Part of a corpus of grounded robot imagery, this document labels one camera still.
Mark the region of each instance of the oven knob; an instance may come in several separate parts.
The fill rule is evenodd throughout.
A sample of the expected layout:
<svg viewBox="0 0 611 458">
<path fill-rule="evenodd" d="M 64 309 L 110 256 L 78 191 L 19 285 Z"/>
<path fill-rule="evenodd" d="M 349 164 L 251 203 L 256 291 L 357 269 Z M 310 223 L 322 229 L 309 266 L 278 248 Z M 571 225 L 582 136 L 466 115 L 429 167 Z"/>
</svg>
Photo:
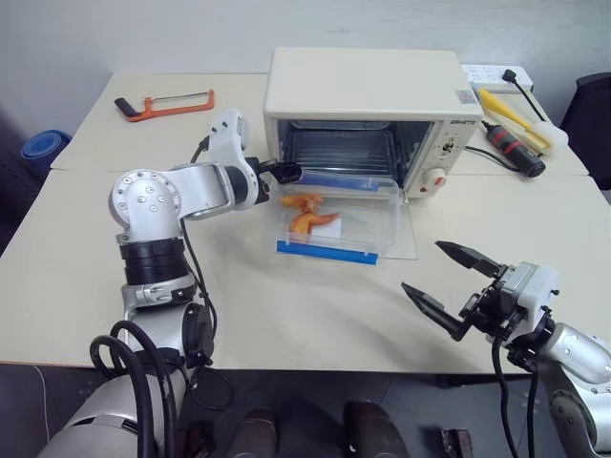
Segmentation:
<svg viewBox="0 0 611 458">
<path fill-rule="evenodd" d="M 427 170 L 422 179 L 423 187 L 436 191 L 438 188 L 446 184 L 446 171 L 442 168 Z"/>
</svg>

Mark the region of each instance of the black chair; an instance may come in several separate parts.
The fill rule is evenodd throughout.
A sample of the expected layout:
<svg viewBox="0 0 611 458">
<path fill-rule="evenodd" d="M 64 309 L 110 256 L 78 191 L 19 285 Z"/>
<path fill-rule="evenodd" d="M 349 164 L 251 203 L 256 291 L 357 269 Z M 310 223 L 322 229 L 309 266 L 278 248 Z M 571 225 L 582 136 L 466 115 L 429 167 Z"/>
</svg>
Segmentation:
<svg viewBox="0 0 611 458">
<path fill-rule="evenodd" d="M 611 189 L 611 73 L 577 80 L 560 128 L 600 189 Z"/>
</svg>

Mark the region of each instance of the white label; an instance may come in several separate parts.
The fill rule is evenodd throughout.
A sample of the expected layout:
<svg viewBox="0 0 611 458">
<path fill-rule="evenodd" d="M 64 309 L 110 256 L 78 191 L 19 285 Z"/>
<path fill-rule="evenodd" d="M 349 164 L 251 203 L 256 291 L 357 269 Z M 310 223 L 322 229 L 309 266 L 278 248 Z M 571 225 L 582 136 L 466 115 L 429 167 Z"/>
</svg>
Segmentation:
<svg viewBox="0 0 611 458">
<path fill-rule="evenodd" d="M 312 226 L 312 236 L 330 237 L 333 239 L 340 238 L 342 234 L 342 219 L 337 218 L 328 224 L 322 226 Z"/>
</svg>

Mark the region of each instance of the transparent plastic container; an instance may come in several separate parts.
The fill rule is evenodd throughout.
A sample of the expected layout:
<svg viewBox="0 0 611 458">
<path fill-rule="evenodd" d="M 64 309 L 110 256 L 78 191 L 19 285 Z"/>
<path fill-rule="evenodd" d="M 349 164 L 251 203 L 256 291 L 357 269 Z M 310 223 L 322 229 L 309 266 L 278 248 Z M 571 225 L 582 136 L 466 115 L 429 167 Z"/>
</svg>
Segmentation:
<svg viewBox="0 0 611 458">
<path fill-rule="evenodd" d="M 375 264 L 397 243 L 399 188 L 390 178 L 303 171 L 299 182 L 278 188 L 273 198 L 278 206 L 279 252 Z M 309 235 L 292 233 L 290 223 L 301 212 L 283 206 L 281 199 L 309 193 L 324 198 L 318 215 L 339 213 L 339 217 L 332 227 L 314 226 Z"/>
</svg>

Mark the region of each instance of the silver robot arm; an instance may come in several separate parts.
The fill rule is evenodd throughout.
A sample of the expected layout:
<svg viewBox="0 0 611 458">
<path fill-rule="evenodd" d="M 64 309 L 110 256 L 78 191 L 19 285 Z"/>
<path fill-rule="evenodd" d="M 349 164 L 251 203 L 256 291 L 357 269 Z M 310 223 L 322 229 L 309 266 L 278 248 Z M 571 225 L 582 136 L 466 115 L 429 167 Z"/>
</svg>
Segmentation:
<svg viewBox="0 0 611 458">
<path fill-rule="evenodd" d="M 213 121 L 208 139 L 200 144 L 207 143 L 210 162 L 185 164 L 168 172 L 128 172 L 116 182 L 109 199 L 111 213 L 123 227 L 116 239 L 127 278 L 121 288 L 124 318 L 144 331 L 171 367 L 166 383 L 172 386 L 178 412 L 191 372 L 211 364 L 214 350 L 211 302 L 206 294 L 201 294 L 204 304 L 194 301 L 200 282 L 184 257 L 180 223 L 232 209 L 247 210 L 267 201 L 268 187 L 260 178 L 263 172 L 280 182 L 294 181 L 301 174 L 292 163 L 244 158 L 246 134 L 243 115 L 226 111 Z M 124 342 L 131 351 L 143 353 L 134 336 L 126 335 Z M 157 377 L 145 377 L 154 442 L 158 456 L 163 456 L 166 412 L 161 408 L 161 390 Z M 39 456 L 134 458 L 138 420 L 130 376 L 114 377 L 86 401 Z"/>
<path fill-rule="evenodd" d="M 436 244 L 461 265 L 495 280 L 471 296 L 460 312 L 462 321 L 431 296 L 403 283 L 410 299 L 456 341 L 474 326 L 488 340 L 501 338 L 511 363 L 529 372 L 538 370 L 569 458 L 610 457 L 611 348 L 552 320 L 549 305 L 559 294 L 556 270 L 529 262 L 517 267 L 499 264 L 456 243 Z"/>
</svg>

